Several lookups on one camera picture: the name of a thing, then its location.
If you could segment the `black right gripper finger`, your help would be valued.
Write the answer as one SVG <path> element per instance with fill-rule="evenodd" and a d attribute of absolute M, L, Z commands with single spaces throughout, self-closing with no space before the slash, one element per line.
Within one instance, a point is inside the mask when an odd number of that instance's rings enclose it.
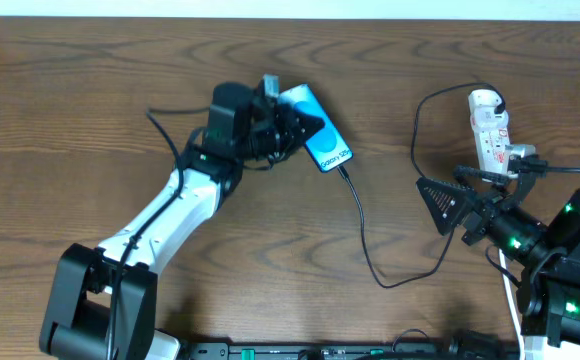
<path fill-rule="evenodd" d="M 416 188 L 441 235 L 449 234 L 474 207 L 475 191 L 467 186 L 421 177 Z"/>
<path fill-rule="evenodd" d="M 469 186 L 468 177 L 475 177 L 479 180 L 491 182 L 495 186 L 507 186 L 511 179 L 502 174 L 475 169 L 463 165 L 457 165 L 453 170 L 454 179 L 462 186 Z"/>

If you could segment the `blue smartphone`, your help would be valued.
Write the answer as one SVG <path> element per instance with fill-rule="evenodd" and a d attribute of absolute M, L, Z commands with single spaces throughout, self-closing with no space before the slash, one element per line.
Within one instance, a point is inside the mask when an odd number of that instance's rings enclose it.
<path fill-rule="evenodd" d="M 353 151 L 307 84 L 282 92 L 279 102 L 290 105 L 302 115 L 319 118 L 324 122 L 324 126 L 307 139 L 304 145 L 321 172 L 327 173 L 353 158 Z"/>

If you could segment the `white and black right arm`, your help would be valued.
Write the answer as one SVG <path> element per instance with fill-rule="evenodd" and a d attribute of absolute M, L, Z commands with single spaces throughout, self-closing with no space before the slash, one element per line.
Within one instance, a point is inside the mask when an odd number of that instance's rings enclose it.
<path fill-rule="evenodd" d="M 523 266 L 515 282 L 523 335 L 580 345 L 580 188 L 544 224 L 521 207 L 537 176 L 519 171 L 509 192 L 510 178 L 458 166 L 454 182 L 421 177 L 416 188 L 440 234 L 463 226 L 464 243 L 487 238 Z"/>

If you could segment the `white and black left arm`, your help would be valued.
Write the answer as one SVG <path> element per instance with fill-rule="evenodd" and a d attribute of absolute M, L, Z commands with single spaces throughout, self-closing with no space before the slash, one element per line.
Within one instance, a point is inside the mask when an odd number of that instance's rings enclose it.
<path fill-rule="evenodd" d="M 224 82 L 204 107 L 205 125 L 184 148 L 159 194 L 123 229 L 61 256 L 39 335 L 57 359 L 178 359 L 181 340 L 156 326 L 160 275 L 187 238 L 234 192 L 248 162 L 271 169 L 324 129 L 325 118 L 280 93 L 273 76 L 257 87 Z"/>

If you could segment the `white power strip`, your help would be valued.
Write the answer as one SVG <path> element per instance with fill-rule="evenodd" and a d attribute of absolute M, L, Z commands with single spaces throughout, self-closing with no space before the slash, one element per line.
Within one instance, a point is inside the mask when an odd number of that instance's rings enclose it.
<path fill-rule="evenodd" d="M 480 169 L 503 174 L 505 148 L 510 144 L 509 115 L 499 109 L 503 99 L 494 90 L 477 89 L 468 96 L 468 104 Z"/>

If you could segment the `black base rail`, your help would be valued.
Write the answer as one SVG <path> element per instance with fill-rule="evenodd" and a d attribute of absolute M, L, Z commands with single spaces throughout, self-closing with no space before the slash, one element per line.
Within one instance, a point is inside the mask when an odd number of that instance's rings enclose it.
<path fill-rule="evenodd" d="M 420 329 L 408 329 L 389 342 L 184 341 L 177 357 L 181 360 L 514 360 L 520 357 L 520 350 L 494 335 L 470 330 L 458 330 L 441 339 Z"/>

